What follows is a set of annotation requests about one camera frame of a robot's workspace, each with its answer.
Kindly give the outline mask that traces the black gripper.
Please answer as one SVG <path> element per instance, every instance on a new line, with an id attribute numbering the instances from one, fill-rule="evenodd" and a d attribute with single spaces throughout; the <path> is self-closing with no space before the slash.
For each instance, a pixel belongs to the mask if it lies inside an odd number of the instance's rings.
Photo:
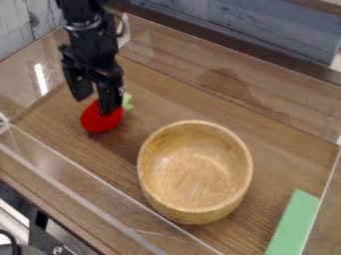
<path id="1" fill-rule="evenodd" d="M 98 82 L 101 115 L 108 116 L 124 104 L 124 69 L 116 23 L 66 24 L 70 43 L 59 47 L 65 78 L 74 99 L 81 102 L 94 93 Z"/>

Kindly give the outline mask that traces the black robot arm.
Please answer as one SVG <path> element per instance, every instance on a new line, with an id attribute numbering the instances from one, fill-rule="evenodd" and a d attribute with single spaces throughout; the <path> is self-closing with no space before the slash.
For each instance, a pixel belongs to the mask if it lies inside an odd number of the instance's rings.
<path id="1" fill-rule="evenodd" d="M 78 102 L 98 90 L 100 114 L 108 116 L 124 104 L 124 69 L 117 61 L 120 35 L 109 0 L 57 0 L 70 43 L 59 46 L 62 67 Z"/>

